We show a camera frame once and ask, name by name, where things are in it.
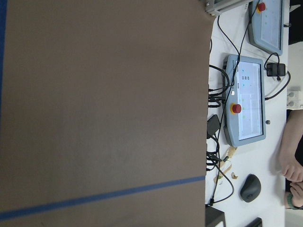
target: blue line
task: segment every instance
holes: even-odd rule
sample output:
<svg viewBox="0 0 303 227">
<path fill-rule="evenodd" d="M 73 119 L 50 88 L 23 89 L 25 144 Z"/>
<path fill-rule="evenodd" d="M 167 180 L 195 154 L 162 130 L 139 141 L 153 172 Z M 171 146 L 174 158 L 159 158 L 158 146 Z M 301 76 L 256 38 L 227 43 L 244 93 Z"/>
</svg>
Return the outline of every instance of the blue line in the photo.
<svg viewBox="0 0 303 227">
<path fill-rule="evenodd" d="M 78 199 L 48 203 L 45 205 L 39 205 L 39 206 L 35 206 L 35 207 L 30 207 L 30 208 L 6 211 L 6 212 L 0 213 L 0 221 L 12 219 L 12 218 L 19 218 L 22 216 L 42 213 L 42 212 L 56 210 L 56 209 L 77 206 L 77 205 L 81 205 L 81 204 L 85 204 L 85 203 L 108 200 L 108 199 L 112 199 L 112 198 L 116 198 L 116 197 L 177 186 L 177 185 L 181 185 L 181 184 L 204 181 L 204 180 L 205 180 L 205 176 L 197 176 L 197 177 L 192 177 L 192 178 L 187 178 L 187 179 L 151 184 L 151 185 L 147 185 L 147 186 L 136 187 L 136 188 L 126 189 L 126 190 L 121 190 L 121 191 L 116 191 L 116 192 L 108 192 L 108 193 L 99 194 L 99 195 L 92 195 L 92 196 L 82 197 L 82 198 L 78 198 Z"/>
<path fill-rule="evenodd" d="M 5 24 L 7 0 L 0 0 L 0 120 L 1 120 L 1 100 L 2 100 L 2 74 L 4 58 Z"/>
</svg>

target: screen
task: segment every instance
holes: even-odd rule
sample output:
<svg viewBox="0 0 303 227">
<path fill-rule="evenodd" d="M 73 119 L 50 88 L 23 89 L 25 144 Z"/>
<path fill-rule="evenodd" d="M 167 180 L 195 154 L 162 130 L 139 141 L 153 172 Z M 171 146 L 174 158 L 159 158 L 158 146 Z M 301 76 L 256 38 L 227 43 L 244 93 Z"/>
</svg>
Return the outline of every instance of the screen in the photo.
<svg viewBox="0 0 303 227">
<path fill-rule="evenodd" d="M 263 135 L 260 64 L 240 61 L 237 68 L 239 140 Z"/>
<path fill-rule="evenodd" d="M 263 1 L 266 9 L 261 13 L 261 40 L 280 49 L 282 1 Z"/>
</svg>

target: green wristband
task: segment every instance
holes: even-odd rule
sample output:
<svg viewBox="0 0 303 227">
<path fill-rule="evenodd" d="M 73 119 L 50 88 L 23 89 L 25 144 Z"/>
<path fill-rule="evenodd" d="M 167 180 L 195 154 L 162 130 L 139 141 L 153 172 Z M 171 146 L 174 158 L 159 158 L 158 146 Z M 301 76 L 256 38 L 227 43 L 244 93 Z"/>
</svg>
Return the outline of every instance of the green wristband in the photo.
<svg viewBox="0 0 303 227">
<path fill-rule="evenodd" d="M 287 196 L 287 203 L 291 209 L 297 210 L 298 208 L 293 205 L 292 198 L 293 194 L 289 193 L 289 195 Z"/>
</svg>

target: blue tape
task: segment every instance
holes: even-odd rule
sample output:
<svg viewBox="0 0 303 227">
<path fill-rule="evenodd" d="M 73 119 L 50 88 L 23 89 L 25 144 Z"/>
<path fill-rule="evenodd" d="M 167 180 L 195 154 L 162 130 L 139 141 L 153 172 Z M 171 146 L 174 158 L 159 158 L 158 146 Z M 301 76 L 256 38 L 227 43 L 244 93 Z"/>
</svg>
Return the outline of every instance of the blue tape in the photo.
<svg viewBox="0 0 303 227">
<path fill-rule="evenodd" d="M 194 183 L 194 182 L 199 182 L 199 181 L 204 181 L 204 180 L 205 180 L 205 176 L 197 176 L 197 177 L 192 177 L 192 178 L 187 178 L 187 179 L 151 184 L 151 185 L 147 185 L 147 186 L 136 187 L 136 188 L 126 189 L 126 190 L 121 190 L 121 191 L 116 191 L 116 192 L 108 192 L 108 193 L 103 193 L 103 194 L 99 194 L 99 195 L 92 195 L 92 196 L 82 197 L 82 198 L 78 198 L 78 199 L 54 202 L 54 203 L 39 205 L 39 206 L 35 206 L 35 207 L 30 207 L 30 208 L 2 212 L 2 213 L 0 213 L 0 221 L 5 221 L 8 219 L 12 219 L 12 218 L 19 218 L 22 216 L 42 213 L 42 212 L 46 212 L 46 211 L 77 206 L 77 205 L 81 205 L 81 204 L 85 204 L 85 203 L 108 200 L 108 199 L 112 199 L 112 198 L 116 198 L 116 197 L 121 197 L 121 196 L 136 194 L 136 193 L 142 193 L 142 192 L 157 190 L 157 189 L 161 189 L 161 188 L 177 186 L 177 185 L 181 185 L 181 184 Z"/>
<path fill-rule="evenodd" d="M 0 120 L 1 120 L 2 74 L 3 74 L 3 58 L 4 58 L 4 41 L 5 41 L 5 24 L 6 24 L 7 4 L 8 4 L 7 0 L 0 0 Z"/>
</svg>

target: human hand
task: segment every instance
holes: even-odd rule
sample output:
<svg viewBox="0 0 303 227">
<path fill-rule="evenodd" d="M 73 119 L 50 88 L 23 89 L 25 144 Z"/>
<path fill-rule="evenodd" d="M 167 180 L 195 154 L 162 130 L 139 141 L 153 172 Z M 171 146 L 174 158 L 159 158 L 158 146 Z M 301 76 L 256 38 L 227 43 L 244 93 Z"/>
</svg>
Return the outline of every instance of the human hand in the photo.
<svg viewBox="0 0 303 227">
<path fill-rule="evenodd" d="M 291 182 L 290 186 L 290 191 L 293 194 L 292 204 L 296 207 L 303 206 L 303 182 Z"/>
<path fill-rule="evenodd" d="M 280 156 L 282 166 L 282 175 L 292 182 L 303 181 L 303 166 L 295 159 L 294 156 Z"/>
</svg>

